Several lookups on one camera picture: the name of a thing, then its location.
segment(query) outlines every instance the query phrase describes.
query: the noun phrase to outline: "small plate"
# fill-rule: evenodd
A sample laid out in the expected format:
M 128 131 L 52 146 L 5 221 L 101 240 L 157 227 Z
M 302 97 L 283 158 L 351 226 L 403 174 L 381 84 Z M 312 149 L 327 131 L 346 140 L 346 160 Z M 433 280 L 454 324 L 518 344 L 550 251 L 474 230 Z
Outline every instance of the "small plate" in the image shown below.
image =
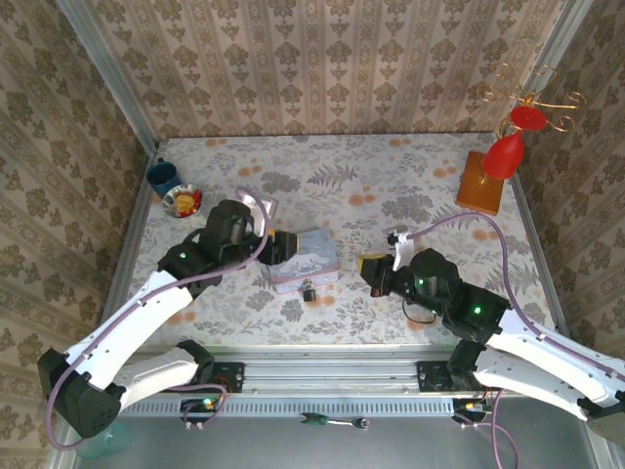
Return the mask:
M 163 197 L 163 210 L 174 218 L 188 218 L 202 206 L 202 189 L 194 184 L 180 184 Z

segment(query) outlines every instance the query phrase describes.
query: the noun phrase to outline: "wooden block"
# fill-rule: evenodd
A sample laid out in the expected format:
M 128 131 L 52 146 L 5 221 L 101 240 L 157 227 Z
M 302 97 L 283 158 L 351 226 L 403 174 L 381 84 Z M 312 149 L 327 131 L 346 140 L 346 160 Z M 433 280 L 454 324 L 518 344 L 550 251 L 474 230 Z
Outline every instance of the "wooden block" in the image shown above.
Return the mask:
M 488 215 L 497 215 L 504 182 L 493 178 L 484 179 L 481 169 L 484 157 L 483 153 L 469 151 L 456 204 Z

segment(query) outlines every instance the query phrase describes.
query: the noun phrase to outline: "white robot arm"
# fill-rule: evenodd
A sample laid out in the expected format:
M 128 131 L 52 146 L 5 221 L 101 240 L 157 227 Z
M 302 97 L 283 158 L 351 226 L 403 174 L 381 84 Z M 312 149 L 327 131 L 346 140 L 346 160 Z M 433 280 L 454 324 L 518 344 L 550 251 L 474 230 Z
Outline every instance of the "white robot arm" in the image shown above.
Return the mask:
M 414 255 L 406 229 L 388 236 L 395 256 L 365 256 L 372 296 L 391 293 L 442 317 L 461 340 L 447 368 L 462 389 L 476 380 L 556 405 L 625 446 L 625 362 L 522 317 L 508 300 L 464 282 L 434 249 Z
M 270 232 L 264 240 L 272 200 L 245 194 L 239 198 L 214 207 L 205 228 L 170 248 L 139 291 L 89 336 L 64 354 L 50 349 L 39 359 L 49 405 L 81 437 L 97 435 L 122 409 L 155 393 L 210 383 L 214 358 L 191 340 L 160 357 L 125 363 L 161 324 L 208 286 L 218 285 L 224 273 L 252 261 L 253 252 L 267 265 L 284 262 L 297 252 L 294 234 Z

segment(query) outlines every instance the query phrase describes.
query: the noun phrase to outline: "blue mug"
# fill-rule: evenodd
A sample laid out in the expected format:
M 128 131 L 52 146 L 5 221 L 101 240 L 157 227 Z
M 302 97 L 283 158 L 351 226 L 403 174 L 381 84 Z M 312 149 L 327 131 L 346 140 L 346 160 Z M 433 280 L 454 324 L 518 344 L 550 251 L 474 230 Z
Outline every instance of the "blue mug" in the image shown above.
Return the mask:
M 176 166 L 164 161 L 163 158 L 158 158 L 158 162 L 147 170 L 146 178 L 160 198 L 163 198 L 170 189 L 183 183 Z

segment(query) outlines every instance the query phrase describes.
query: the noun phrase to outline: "patterned wallpaper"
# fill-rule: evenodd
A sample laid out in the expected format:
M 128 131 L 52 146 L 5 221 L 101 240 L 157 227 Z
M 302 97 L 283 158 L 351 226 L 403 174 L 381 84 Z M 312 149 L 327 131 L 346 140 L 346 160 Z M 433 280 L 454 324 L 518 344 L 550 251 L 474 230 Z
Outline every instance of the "patterned wallpaper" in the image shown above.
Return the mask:
M 0 1 L 0 467 L 45 461 L 36 361 L 99 319 L 145 164 L 54 2 Z
M 544 101 L 579 90 L 574 132 L 527 139 L 521 180 L 573 337 L 625 359 L 625 3 L 594 2 Z
M 563 0 L 89 0 L 153 133 L 491 131 Z

